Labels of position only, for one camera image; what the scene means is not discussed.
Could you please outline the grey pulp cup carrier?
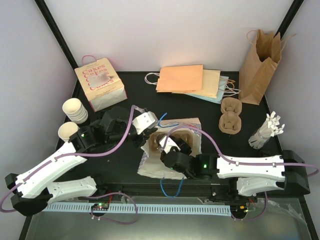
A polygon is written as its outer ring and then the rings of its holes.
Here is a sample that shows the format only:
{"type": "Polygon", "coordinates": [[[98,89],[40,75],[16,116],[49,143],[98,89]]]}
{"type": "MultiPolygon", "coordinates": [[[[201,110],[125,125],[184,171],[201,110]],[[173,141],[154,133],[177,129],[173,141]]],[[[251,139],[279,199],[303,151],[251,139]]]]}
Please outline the grey pulp cup carrier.
{"type": "Polygon", "coordinates": [[[193,136],[186,130],[177,131],[171,134],[166,141],[167,134],[165,132],[156,132],[151,135],[148,140],[149,147],[153,152],[161,153],[165,156],[171,151],[181,152],[187,155],[192,153],[193,136]]]}

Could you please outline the blue checkered paper bag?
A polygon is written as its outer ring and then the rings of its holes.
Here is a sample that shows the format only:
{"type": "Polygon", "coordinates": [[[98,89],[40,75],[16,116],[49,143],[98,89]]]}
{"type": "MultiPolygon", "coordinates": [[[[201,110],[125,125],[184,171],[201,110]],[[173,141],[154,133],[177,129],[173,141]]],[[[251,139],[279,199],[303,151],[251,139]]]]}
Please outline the blue checkered paper bag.
{"type": "MultiPolygon", "coordinates": [[[[190,154],[192,157],[196,157],[201,154],[201,143],[202,143],[202,134],[193,130],[193,128],[201,129],[201,122],[199,118],[183,118],[183,119],[171,119],[164,120],[165,115],[163,115],[157,124],[157,130],[154,133],[164,132],[166,133],[166,139],[177,131],[187,131],[191,133],[193,137],[193,147],[192,153],[190,154]]],[[[137,173],[141,176],[159,179],[159,183],[162,186],[164,184],[164,180],[179,180],[179,186],[181,187],[184,183],[184,180],[187,179],[183,173],[176,172],[164,165],[161,161],[161,153],[158,151],[152,151],[150,149],[149,139],[148,141],[141,147],[143,150],[143,155],[137,170],[137,173]]],[[[176,198],[177,195],[169,196],[165,195],[168,198],[176,198]]]]}

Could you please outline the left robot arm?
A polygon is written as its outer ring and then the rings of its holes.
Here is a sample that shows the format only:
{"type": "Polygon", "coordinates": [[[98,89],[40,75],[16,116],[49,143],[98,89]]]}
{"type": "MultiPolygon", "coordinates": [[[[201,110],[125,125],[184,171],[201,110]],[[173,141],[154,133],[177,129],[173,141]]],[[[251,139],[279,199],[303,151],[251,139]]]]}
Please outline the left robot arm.
{"type": "Polygon", "coordinates": [[[114,153],[129,140],[142,147],[157,130],[156,115],[133,105],[130,110],[113,107],[97,120],[80,127],[56,152],[43,162],[22,174],[5,177],[12,209],[1,208],[2,213],[19,212],[32,216],[48,205],[68,199],[84,197],[103,199],[108,192],[98,176],[58,182],[57,179],[90,158],[114,153]]]}

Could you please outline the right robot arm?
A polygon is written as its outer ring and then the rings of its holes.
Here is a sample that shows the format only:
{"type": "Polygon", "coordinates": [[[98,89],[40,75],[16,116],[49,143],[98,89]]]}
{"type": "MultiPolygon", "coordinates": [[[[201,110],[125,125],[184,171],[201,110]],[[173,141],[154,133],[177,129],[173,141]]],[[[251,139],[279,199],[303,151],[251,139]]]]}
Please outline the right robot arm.
{"type": "Polygon", "coordinates": [[[268,191],[297,196],[310,193],[305,162],[292,150],[274,156],[222,158],[215,153],[192,156],[188,143],[173,136],[157,144],[164,165],[187,179],[228,179],[227,195],[234,202],[268,191]]]}

